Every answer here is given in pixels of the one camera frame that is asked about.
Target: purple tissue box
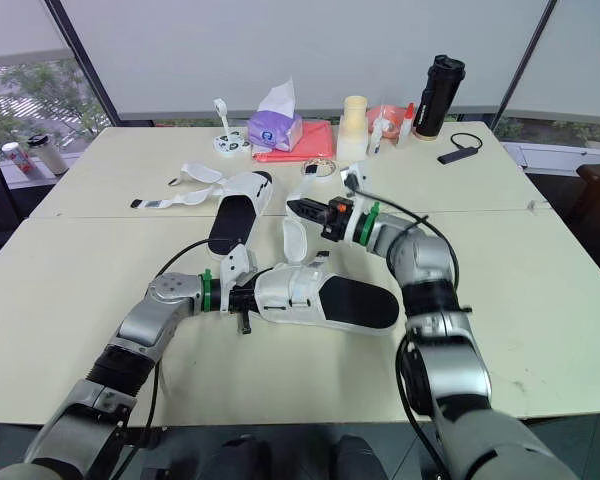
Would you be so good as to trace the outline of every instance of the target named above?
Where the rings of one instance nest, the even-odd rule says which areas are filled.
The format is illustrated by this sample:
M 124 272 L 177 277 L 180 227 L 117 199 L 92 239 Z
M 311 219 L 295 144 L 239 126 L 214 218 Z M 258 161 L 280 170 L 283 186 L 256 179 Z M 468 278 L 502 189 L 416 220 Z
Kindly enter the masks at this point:
M 290 152 L 302 137 L 302 117 L 289 118 L 281 113 L 263 110 L 247 122 L 249 141 L 254 145 Z

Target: stack of cups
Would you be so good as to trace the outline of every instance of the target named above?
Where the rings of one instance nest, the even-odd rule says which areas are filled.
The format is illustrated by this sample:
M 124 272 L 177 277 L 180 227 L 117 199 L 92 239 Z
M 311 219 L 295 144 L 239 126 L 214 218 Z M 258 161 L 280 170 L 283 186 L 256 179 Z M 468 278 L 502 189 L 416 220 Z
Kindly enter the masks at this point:
M 340 118 L 336 159 L 361 162 L 367 155 L 369 127 L 367 124 L 367 99 L 353 95 L 344 99 L 344 115 Z

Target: white table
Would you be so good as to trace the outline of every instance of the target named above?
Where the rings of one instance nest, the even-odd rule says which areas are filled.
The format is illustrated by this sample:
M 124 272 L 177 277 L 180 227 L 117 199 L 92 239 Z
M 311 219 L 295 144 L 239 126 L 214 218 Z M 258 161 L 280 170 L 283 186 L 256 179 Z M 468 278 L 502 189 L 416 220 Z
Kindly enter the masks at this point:
M 160 266 L 207 236 L 213 219 L 35 218 L 0 252 L 0 422 L 44 423 L 139 301 Z M 432 214 L 460 260 L 461 304 L 493 381 L 493 405 L 519 417 L 600 412 L 600 271 L 552 210 Z M 319 239 L 332 268 L 399 290 L 384 261 Z M 280 217 L 261 220 L 254 250 L 282 260 Z M 173 269 L 218 264 L 204 247 Z M 393 335 L 273 325 L 235 316 L 183 321 L 163 360 L 156 425 L 404 421 Z M 132 425 L 144 423 L 149 384 Z
M 205 188 L 199 182 L 169 187 L 186 162 L 202 163 L 231 175 L 265 170 L 274 180 L 268 215 L 283 215 L 284 200 L 301 180 L 300 165 L 258 163 L 248 154 L 223 157 L 213 150 L 219 128 L 108 128 L 33 212 L 32 217 L 215 216 L 216 202 L 167 210 L 134 210 L 135 198 L 160 200 Z M 469 132 L 484 141 L 480 152 L 449 165 L 436 161 L 455 147 L 448 140 Z M 481 122 L 446 123 L 435 142 L 411 139 L 398 150 L 384 140 L 380 155 L 369 161 L 372 190 L 415 212 L 521 210 L 545 199 Z M 308 196 L 327 201 L 344 192 L 338 175 L 317 183 Z

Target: bottle cap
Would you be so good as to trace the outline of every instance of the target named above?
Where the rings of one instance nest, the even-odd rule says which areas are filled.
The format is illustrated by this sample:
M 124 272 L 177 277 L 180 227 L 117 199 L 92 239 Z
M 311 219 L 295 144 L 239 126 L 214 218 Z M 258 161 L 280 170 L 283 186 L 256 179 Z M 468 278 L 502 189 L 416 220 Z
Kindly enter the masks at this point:
M 409 120 L 412 119 L 414 110 L 415 110 L 415 105 L 413 104 L 413 102 L 411 102 L 409 104 L 409 106 L 407 107 L 407 111 L 404 112 L 404 118 L 409 119 Z
M 49 143 L 49 135 L 34 135 L 33 137 L 29 137 L 27 140 L 27 145 L 30 147 L 39 147 L 40 145 L 46 145 Z

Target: black cable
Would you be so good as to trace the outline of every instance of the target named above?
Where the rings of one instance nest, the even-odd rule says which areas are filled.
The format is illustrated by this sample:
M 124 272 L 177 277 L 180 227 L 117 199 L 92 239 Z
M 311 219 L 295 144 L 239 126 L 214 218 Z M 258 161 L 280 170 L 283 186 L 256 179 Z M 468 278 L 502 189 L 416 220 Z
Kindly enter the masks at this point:
M 475 140 L 478 140 L 478 146 L 476 147 L 478 150 L 480 150 L 482 148 L 482 139 L 480 137 L 478 137 L 477 135 L 474 135 L 473 133 L 463 133 L 463 132 L 458 132 L 458 133 L 454 133 L 453 135 L 451 135 L 451 143 L 453 143 L 458 150 L 463 149 L 463 148 L 467 148 L 464 145 L 460 145 L 458 142 L 456 142 L 453 137 L 457 137 L 458 135 L 466 135 L 467 137 L 471 137 Z
M 135 457 L 136 454 L 138 453 L 138 450 L 140 450 L 140 446 L 142 444 L 144 444 L 144 442 L 146 441 L 146 439 L 149 435 L 149 431 L 151 430 L 151 423 L 153 422 L 153 415 L 156 412 L 156 403 L 157 403 L 157 399 L 158 399 L 159 375 L 160 375 L 160 361 L 158 361 L 156 363 L 156 366 L 153 369 L 153 391 L 151 392 L 151 407 L 149 408 L 149 416 L 147 417 L 147 423 L 145 423 L 144 428 L 142 429 L 142 433 L 140 434 L 140 437 L 138 438 L 138 441 L 136 442 L 136 444 L 133 446 L 133 448 L 129 452 L 129 455 L 127 455 L 127 457 L 124 459 L 124 462 L 122 462 L 122 465 L 120 465 L 120 467 L 118 468 L 116 473 L 113 475 L 113 477 L 111 477 L 111 480 L 120 480 L 120 477 L 122 477 L 122 474 L 125 472 L 125 470 L 129 466 L 129 464 L 131 463 L 131 460 L 133 460 L 133 457 Z
M 196 248 L 200 245 L 204 245 L 205 243 L 209 243 L 209 242 L 235 242 L 235 244 L 233 245 L 235 247 L 235 245 L 237 245 L 238 243 L 242 243 L 242 240 L 239 238 L 238 239 L 235 239 L 235 238 L 205 238 L 204 240 L 199 240 L 195 243 L 192 243 L 191 245 L 184 247 L 182 250 L 180 250 L 178 253 L 176 253 L 173 257 L 171 257 L 169 259 L 169 261 L 167 263 L 165 263 L 164 266 L 160 269 L 160 271 L 156 274 L 156 277 L 159 277 L 164 272 L 166 272 L 167 268 L 169 268 L 171 265 L 173 265 L 176 260 L 178 260 L 182 255 L 187 253 L 189 250 L 193 250 L 194 248 Z
M 418 421 L 413 416 L 413 412 L 411 411 L 411 405 L 409 404 L 409 399 L 407 398 L 407 394 L 404 389 L 404 384 L 402 383 L 402 357 L 407 349 L 407 344 L 409 343 L 407 339 L 407 335 L 402 337 L 400 341 L 400 345 L 398 346 L 398 351 L 396 352 L 396 381 L 398 382 L 398 392 L 400 393 L 400 400 L 402 401 L 402 407 L 404 408 L 405 413 L 407 414 L 407 418 L 409 419 L 409 423 L 411 427 L 416 432 L 416 435 L 426 448 L 427 452 L 431 456 L 431 459 L 436 464 L 438 468 L 438 473 L 442 477 L 441 480 L 451 480 L 451 475 L 449 474 L 449 470 L 447 469 L 444 461 L 438 454 L 438 451 L 431 444 L 425 433 L 422 431 L 422 428 L 418 424 Z
M 416 223 L 418 223 L 418 224 L 421 223 L 421 224 L 425 225 L 434 234 L 436 234 L 438 237 L 440 237 L 442 240 L 444 240 L 445 243 L 447 244 L 447 246 L 449 247 L 449 254 L 451 255 L 451 261 L 453 262 L 453 270 L 454 270 L 454 272 L 453 272 L 454 273 L 453 288 L 455 288 L 456 290 L 458 289 L 458 285 L 460 285 L 460 265 L 458 264 L 458 257 L 456 256 L 456 252 L 453 249 L 453 247 L 451 246 L 451 243 L 449 242 L 447 237 L 445 237 L 444 234 L 440 230 L 438 230 L 434 225 L 429 223 L 427 221 L 426 216 L 421 217 L 420 215 L 413 213 L 411 210 L 407 210 L 406 208 L 401 207 L 397 203 L 394 203 L 391 200 L 387 200 L 386 198 L 378 197 L 377 195 L 363 192 L 362 190 L 358 190 L 357 188 L 351 188 L 351 190 L 353 190 L 354 193 L 356 193 L 357 195 L 362 195 L 363 197 L 370 198 L 371 200 L 375 200 L 376 202 L 384 203 L 386 205 L 389 205 L 390 207 L 400 210 L 402 213 L 409 215 L 411 218 L 413 218 L 416 221 Z
M 204 240 L 199 240 L 195 243 L 192 243 L 191 245 L 184 247 L 182 250 L 180 250 L 178 253 L 176 253 L 173 257 L 171 257 L 169 259 L 169 261 L 167 261 L 167 263 L 165 263 L 162 266 L 162 268 L 160 269 L 160 271 L 156 274 L 156 276 L 154 278 L 157 278 L 160 275 L 162 275 L 164 272 L 166 272 L 167 269 L 176 262 L 176 260 L 178 260 L 182 255 L 187 253 L 189 250 L 193 250 L 194 248 L 196 248 L 200 245 L 204 245 L 205 243 L 209 243 L 209 242 L 235 242 L 235 245 L 237 245 L 238 243 L 241 243 L 241 240 L 240 239 L 236 240 L 235 238 L 205 238 Z M 160 361 L 158 361 L 156 363 L 156 366 L 153 369 L 153 390 L 151 392 L 151 407 L 149 408 L 149 416 L 147 417 L 147 423 L 145 423 L 144 428 L 142 429 L 142 433 L 140 433 L 140 437 L 139 437 L 138 441 L 136 442 L 136 444 L 133 446 L 133 448 L 129 452 L 129 455 L 127 455 L 127 457 L 124 459 L 124 462 L 122 462 L 122 465 L 120 465 L 118 470 L 116 470 L 116 473 L 113 475 L 113 477 L 111 477 L 111 480 L 120 480 L 120 477 L 122 477 L 122 475 L 124 474 L 125 470 L 131 463 L 131 460 L 133 460 L 133 457 L 135 457 L 138 453 L 138 450 L 140 450 L 140 445 L 142 445 L 145 442 L 146 438 L 149 435 L 149 432 L 151 431 L 151 424 L 153 423 L 153 415 L 155 414 L 155 411 L 156 411 L 156 401 L 158 399 L 158 375 L 159 374 L 160 374 Z

